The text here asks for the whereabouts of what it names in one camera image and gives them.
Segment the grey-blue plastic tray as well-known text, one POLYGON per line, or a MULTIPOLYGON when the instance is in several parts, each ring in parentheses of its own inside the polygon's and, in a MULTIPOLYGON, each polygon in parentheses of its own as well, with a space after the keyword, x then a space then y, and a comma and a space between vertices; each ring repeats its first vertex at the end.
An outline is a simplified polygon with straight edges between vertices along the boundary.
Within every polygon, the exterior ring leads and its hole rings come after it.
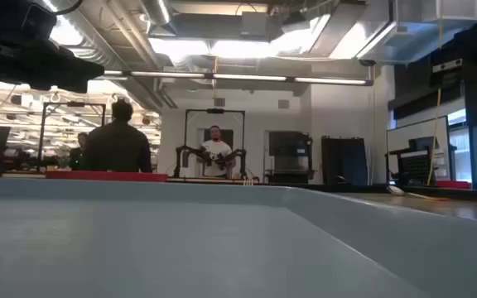
POLYGON ((477 221, 287 187, 0 179, 0 298, 477 298, 477 221))

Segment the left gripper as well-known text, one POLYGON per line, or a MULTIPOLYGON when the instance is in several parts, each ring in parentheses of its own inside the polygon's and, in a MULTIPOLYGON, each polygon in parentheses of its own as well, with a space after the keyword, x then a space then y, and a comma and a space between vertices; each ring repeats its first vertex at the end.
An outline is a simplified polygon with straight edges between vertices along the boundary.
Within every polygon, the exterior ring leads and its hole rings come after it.
POLYGON ((77 58, 49 41, 18 43, 14 51, 14 80, 40 89, 56 85, 85 94, 88 82, 104 74, 102 65, 77 58))

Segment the long ceiling tube lamp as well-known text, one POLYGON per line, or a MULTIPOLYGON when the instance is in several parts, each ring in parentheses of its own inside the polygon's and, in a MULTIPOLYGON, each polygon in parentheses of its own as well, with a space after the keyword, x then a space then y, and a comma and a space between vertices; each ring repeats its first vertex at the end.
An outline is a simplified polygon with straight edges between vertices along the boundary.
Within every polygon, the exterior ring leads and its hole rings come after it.
POLYGON ((194 72, 160 72, 160 71, 130 71, 130 70, 105 70, 102 77, 148 77, 163 79, 209 79, 209 80, 243 80, 263 81, 289 84, 333 84, 371 86, 369 79, 341 79, 329 77, 296 77, 264 74, 224 74, 224 73, 194 73, 194 72))

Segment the red bin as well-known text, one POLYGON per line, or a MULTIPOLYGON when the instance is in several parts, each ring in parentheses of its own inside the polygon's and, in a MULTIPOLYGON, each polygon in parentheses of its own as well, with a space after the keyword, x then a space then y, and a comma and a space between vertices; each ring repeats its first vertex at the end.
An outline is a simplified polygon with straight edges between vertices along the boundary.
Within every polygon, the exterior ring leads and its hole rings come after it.
POLYGON ((457 190, 470 190, 471 183, 467 181, 456 181, 456 180, 438 180, 436 186, 446 189, 457 189, 457 190))

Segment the red round plate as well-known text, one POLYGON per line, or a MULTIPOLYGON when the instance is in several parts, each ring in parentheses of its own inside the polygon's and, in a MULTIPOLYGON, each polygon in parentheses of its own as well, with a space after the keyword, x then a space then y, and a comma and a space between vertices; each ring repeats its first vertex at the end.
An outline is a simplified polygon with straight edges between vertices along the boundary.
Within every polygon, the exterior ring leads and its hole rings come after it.
POLYGON ((112 180, 132 182, 166 182, 167 174, 113 171, 47 171, 46 179, 56 180, 112 180))

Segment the person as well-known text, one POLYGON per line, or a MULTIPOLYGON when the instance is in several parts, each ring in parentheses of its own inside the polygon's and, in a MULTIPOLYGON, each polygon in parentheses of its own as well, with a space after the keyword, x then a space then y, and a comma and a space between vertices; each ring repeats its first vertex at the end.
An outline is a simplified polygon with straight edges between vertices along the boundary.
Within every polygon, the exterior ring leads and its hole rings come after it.
POLYGON ((80 167, 88 134, 81 132, 77 136, 78 146, 70 151, 70 169, 77 171, 80 167))
POLYGON ((80 169, 152 173, 149 141, 129 124, 133 106, 119 99, 111 108, 112 122, 89 133, 80 169))
POLYGON ((201 149, 206 157, 200 160, 204 164, 203 176, 227 178, 235 166, 235 160, 223 159, 232 153, 231 147, 222 140, 221 129, 218 126, 210 127, 210 139, 201 144, 201 149))

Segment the black upright panel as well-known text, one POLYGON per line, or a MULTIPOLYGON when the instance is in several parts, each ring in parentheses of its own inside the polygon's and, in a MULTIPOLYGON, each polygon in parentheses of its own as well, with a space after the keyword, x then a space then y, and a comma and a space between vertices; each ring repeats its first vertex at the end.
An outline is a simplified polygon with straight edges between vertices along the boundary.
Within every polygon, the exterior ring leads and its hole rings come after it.
POLYGON ((325 185, 367 185, 368 167, 364 139, 321 138, 322 178, 325 185))

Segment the black machine cart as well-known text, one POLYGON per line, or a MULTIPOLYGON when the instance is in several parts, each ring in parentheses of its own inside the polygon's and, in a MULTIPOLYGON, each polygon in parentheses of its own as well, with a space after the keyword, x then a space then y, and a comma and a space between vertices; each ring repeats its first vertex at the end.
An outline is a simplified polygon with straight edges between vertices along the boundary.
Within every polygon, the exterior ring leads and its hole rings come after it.
POLYGON ((313 179, 311 136, 298 131, 267 133, 267 161, 264 170, 268 184, 308 184, 313 179))

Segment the black background rig frame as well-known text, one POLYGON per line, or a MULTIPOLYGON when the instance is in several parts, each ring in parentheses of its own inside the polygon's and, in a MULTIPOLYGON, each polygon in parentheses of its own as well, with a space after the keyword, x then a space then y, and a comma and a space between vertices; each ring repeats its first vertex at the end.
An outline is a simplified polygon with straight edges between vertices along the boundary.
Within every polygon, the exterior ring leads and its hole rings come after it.
POLYGON ((46 130, 46 120, 47 118, 60 106, 67 106, 72 108, 83 108, 83 107, 101 107, 102 113, 101 116, 101 124, 104 125, 106 123, 106 104, 105 103, 86 103, 86 102, 79 102, 79 101, 69 101, 69 102, 44 102, 42 111, 41 111, 41 127, 40 127, 40 136, 39 136, 39 147, 38 153, 36 157, 36 172, 41 172, 41 161, 43 157, 43 149, 44 149, 44 137, 45 137, 45 130, 46 130))

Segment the black background robot rig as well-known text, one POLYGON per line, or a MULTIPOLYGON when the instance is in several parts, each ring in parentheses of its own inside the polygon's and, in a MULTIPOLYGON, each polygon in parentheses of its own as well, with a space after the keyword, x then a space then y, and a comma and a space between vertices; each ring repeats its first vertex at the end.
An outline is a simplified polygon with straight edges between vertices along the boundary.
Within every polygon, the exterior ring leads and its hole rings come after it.
POLYGON ((190 113, 193 112, 201 112, 201 113, 208 113, 208 114, 225 114, 225 113, 237 113, 242 116, 242 145, 239 149, 232 151, 230 155, 225 156, 223 159, 219 160, 219 162, 226 163, 227 159, 233 157, 239 157, 239 173, 241 178, 247 178, 247 170, 246 170, 246 155, 247 151, 245 149, 245 123, 246 123, 246 112, 243 110, 226 110, 222 108, 207 108, 207 109, 199 109, 199 108, 188 108, 185 111, 184 117, 184 136, 183 136, 183 144, 176 148, 176 167, 173 171, 173 178, 179 178, 181 167, 183 165, 183 161, 188 162, 189 156, 194 154, 195 156, 201 158, 204 156, 204 153, 201 149, 189 147, 187 145, 187 122, 190 113))

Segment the black equipment cart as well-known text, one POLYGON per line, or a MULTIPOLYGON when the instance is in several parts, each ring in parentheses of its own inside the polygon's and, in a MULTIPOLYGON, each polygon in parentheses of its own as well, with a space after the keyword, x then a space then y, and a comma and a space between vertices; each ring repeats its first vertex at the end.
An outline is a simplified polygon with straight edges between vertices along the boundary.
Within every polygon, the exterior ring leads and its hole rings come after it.
POLYGON ((455 151, 449 144, 441 148, 436 137, 408 140, 408 147, 384 155, 388 180, 399 186, 437 186, 455 178, 455 151))

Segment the white whiteboard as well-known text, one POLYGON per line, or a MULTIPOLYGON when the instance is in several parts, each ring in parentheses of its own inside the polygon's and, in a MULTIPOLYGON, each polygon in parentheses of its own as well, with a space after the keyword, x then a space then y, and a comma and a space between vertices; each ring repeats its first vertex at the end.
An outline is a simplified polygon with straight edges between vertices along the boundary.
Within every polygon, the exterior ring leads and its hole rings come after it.
POLYGON ((446 148, 450 144, 447 116, 387 130, 387 153, 407 148, 409 139, 419 137, 436 137, 440 147, 446 148))

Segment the spoon with orange handle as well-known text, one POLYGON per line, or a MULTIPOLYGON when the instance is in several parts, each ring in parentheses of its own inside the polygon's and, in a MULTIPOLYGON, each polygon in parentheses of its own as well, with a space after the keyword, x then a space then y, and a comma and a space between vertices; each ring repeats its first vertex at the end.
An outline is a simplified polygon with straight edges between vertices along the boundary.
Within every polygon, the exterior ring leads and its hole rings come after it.
POLYGON ((427 196, 427 195, 420 195, 412 192, 406 192, 400 188, 398 188, 395 185, 388 185, 387 186, 387 191, 394 196, 413 196, 417 197, 419 199, 427 199, 427 200, 432 200, 432 201, 447 201, 447 198, 437 198, 437 197, 432 197, 432 196, 427 196))

